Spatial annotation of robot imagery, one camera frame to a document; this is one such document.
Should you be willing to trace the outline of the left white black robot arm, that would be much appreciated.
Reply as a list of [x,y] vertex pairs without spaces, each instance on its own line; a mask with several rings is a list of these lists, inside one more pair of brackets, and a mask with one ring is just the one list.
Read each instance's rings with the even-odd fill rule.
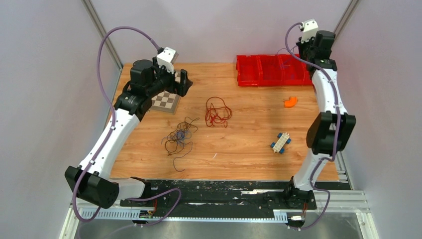
[[65,171],[76,198],[103,209],[110,208],[116,200],[129,198],[140,206],[150,204],[152,192],[145,188],[145,180],[112,179],[111,170],[126,140],[152,107],[153,97],[162,92],[183,97],[192,85],[185,69],[170,70],[159,65],[156,58],[135,61],[98,141],[77,167],[69,166]]

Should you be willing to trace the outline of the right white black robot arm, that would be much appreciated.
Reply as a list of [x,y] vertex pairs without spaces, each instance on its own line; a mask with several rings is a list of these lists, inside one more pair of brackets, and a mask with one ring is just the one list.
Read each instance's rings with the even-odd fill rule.
[[306,136],[307,156],[284,192],[287,207],[297,209],[314,198],[315,181],[329,161],[343,151],[356,125],[341,101],[337,64],[331,59],[335,34],[326,30],[304,32],[297,41],[299,59],[310,74],[320,113]]

